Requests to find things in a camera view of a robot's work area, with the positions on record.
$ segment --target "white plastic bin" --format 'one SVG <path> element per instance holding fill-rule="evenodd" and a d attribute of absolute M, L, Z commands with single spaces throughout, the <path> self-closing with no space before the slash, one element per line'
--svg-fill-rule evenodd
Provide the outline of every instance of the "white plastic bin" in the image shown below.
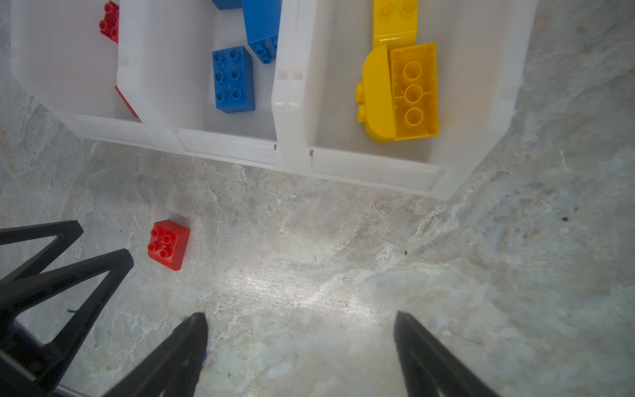
<path fill-rule="evenodd" d="M 440 134 L 388 144 L 366 136 L 354 100 L 372 4 L 284 2 L 272 99 L 281 166 L 449 198 L 510 125 L 537 0 L 420 0 L 417 44 L 438 49 Z"/>
<path fill-rule="evenodd" d="M 420 0 L 440 134 L 389 144 L 356 119 L 372 0 L 284 0 L 276 61 L 252 53 L 256 110 L 234 114 L 215 107 L 211 52 L 251 52 L 241 10 L 120 0 L 117 54 L 104 2 L 12 1 L 12 73 L 75 134 L 445 199 L 509 127 L 537 0 Z"/>
<path fill-rule="evenodd" d="M 80 137 L 155 148 L 115 90 L 117 44 L 103 0 L 11 2 L 11 73 Z"/>

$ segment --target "red lego brick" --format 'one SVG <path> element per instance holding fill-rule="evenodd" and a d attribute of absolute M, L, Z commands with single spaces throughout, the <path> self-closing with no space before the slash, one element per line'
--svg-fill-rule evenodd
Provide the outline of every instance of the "red lego brick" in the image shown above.
<path fill-rule="evenodd" d="M 123 97 L 123 95 L 121 94 L 121 91 L 119 91 L 119 88 L 117 88 L 117 86 L 115 86 L 115 90 L 117 90 L 117 93 L 119 94 L 119 96 L 121 97 L 121 99 L 123 99 L 123 103 L 126 104 L 126 106 L 128 106 L 128 110 L 132 113 L 133 116 L 135 116 L 136 118 L 139 118 L 139 116 L 137 116 L 137 114 L 135 113 L 134 110 L 132 110 L 132 106 L 130 106 L 130 104 L 128 103 L 128 101 Z"/>
<path fill-rule="evenodd" d="M 190 229 L 168 219 L 156 222 L 150 235 L 148 256 L 174 271 L 180 270 Z"/>
<path fill-rule="evenodd" d="M 99 21 L 99 31 L 119 44 L 119 5 L 109 1 L 104 5 L 104 11 L 106 15 Z"/>

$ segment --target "yellow curved lego piece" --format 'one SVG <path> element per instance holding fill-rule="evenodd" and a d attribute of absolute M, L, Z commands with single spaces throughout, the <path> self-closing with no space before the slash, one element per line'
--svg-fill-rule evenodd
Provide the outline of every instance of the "yellow curved lego piece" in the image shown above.
<path fill-rule="evenodd" d="M 436 44 L 392 50 L 394 140 L 439 135 Z"/>
<path fill-rule="evenodd" d="M 386 44 L 391 51 L 415 45 L 418 0 L 375 0 L 373 8 L 373 48 Z"/>
<path fill-rule="evenodd" d="M 355 91 L 359 103 L 358 121 L 364 123 L 368 136 L 379 143 L 395 138 L 395 116 L 392 108 L 391 74 L 388 48 L 385 44 L 368 54 L 361 73 L 362 81 Z"/>

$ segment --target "blue lego brick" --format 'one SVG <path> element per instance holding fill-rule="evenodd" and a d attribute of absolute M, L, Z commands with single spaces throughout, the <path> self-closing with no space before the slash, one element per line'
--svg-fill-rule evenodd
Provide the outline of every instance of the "blue lego brick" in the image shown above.
<path fill-rule="evenodd" d="M 225 113 L 256 108 L 253 92 L 253 64 L 244 46 L 214 51 L 214 92 L 216 108 Z"/>
<path fill-rule="evenodd" d="M 276 58 L 280 0 L 243 0 L 247 43 L 263 64 Z"/>
<path fill-rule="evenodd" d="M 231 10 L 233 8 L 240 8 L 240 0 L 212 0 L 214 5 L 219 10 Z"/>

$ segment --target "marble floor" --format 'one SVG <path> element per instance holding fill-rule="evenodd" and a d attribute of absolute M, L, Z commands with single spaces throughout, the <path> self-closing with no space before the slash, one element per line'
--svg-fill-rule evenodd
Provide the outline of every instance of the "marble floor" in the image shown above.
<path fill-rule="evenodd" d="M 81 140 L 9 41 L 1 0 L 0 227 L 78 220 L 54 267 L 135 259 L 66 386 L 101 395 L 201 311 L 197 396 L 405 396 L 401 309 L 503 396 L 635 393 L 635 2 L 540 2 L 512 126 L 447 202 Z M 168 218 L 177 273 L 146 254 Z M 0 247 L 0 276 L 42 244 Z M 46 342 L 95 285 L 18 320 Z"/>

